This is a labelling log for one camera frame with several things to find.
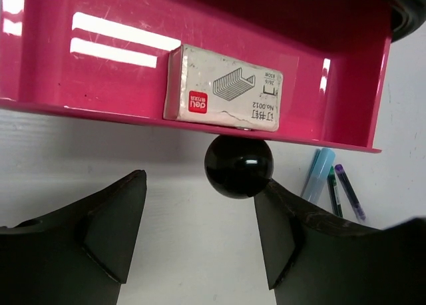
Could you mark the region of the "pink top drawer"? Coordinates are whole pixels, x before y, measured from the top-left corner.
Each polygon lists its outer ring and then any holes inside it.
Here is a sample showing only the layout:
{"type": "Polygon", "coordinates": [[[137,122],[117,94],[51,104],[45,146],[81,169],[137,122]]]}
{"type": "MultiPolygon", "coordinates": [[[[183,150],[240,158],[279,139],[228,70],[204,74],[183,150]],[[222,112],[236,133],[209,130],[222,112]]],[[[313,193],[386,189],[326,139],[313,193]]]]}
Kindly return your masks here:
{"type": "Polygon", "coordinates": [[[1,105],[373,152],[387,0],[1,0],[1,105]]]}

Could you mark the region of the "green gel pen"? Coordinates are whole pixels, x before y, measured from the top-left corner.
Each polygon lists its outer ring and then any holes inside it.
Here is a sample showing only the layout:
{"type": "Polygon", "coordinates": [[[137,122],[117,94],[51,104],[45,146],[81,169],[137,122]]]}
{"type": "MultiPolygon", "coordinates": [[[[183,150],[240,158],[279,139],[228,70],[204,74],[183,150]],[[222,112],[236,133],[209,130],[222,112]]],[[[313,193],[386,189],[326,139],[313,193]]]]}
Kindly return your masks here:
{"type": "Polygon", "coordinates": [[[338,193],[338,189],[337,189],[337,181],[335,178],[335,172],[334,172],[334,167],[331,166],[330,170],[329,170],[329,174],[327,176],[327,185],[328,185],[328,189],[329,189],[329,197],[330,197],[330,201],[331,201],[331,207],[333,210],[333,213],[342,218],[343,217],[343,212],[341,209],[341,202],[339,199],[339,193],[338,193]]]}

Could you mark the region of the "blue highlighter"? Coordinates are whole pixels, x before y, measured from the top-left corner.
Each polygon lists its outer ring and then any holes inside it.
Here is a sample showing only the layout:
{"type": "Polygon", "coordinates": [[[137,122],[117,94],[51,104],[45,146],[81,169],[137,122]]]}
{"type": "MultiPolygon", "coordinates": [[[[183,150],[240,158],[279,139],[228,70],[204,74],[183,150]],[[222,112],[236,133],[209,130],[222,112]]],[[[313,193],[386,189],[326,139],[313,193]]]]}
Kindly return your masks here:
{"type": "Polygon", "coordinates": [[[329,170],[335,160],[335,153],[329,148],[317,150],[308,172],[301,197],[306,201],[317,204],[327,181],[329,170]]]}

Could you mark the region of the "purple gel pen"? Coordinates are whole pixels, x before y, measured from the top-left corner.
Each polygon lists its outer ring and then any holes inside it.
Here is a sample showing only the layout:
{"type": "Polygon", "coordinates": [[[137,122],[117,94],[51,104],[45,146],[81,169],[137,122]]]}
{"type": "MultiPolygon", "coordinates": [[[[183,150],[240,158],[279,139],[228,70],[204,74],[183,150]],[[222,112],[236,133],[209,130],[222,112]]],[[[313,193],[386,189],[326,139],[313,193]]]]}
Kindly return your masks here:
{"type": "Polygon", "coordinates": [[[347,173],[345,172],[343,166],[341,164],[335,165],[335,173],[340,180],[340,183],[343,187],[343,190],[345,191],[345,194],[349,200],[349,203],[354,211],[354,214],[358,221],[365,222],[366,216],[365,213],[361,207],[361,204],[358,200],[358,197],[352,187],[352,184],[350,183],[350,180],[347,176],[347,173]]]}

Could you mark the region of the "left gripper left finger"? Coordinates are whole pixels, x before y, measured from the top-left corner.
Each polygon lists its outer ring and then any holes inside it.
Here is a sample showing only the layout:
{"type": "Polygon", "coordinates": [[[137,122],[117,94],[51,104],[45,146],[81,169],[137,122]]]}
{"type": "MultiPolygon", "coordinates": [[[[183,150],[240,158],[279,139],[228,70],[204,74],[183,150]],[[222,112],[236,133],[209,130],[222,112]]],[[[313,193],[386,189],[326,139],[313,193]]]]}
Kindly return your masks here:
{"type": "Polygon", "coordinates": [[[146,199],[136,170],[58,210],[1,228],[2,304],[116,304],[146,199]]]}

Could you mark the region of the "white staple box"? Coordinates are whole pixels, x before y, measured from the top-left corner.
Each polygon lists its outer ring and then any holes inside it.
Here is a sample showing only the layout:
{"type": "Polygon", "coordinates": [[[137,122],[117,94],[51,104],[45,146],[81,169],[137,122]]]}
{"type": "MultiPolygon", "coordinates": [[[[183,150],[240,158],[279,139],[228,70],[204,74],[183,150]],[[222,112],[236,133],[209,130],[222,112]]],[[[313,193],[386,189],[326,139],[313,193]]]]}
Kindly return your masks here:
{"type": "Polygon", "coordinates": [[[275,132],[281,72],[181,45],[168,58],[164,119],[275,132]]]}

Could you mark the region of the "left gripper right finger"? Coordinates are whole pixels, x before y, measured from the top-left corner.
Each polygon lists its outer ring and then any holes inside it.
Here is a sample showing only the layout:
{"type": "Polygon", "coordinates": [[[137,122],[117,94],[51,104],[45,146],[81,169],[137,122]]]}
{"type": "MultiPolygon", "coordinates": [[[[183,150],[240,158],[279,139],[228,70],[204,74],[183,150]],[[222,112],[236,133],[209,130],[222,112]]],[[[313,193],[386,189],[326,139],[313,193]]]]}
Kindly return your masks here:
{"type": "Polygon", "coordinates": [[[254,199],[278,304],[424,304],[425,219],[379,230],[271,181],[254,199]]]}

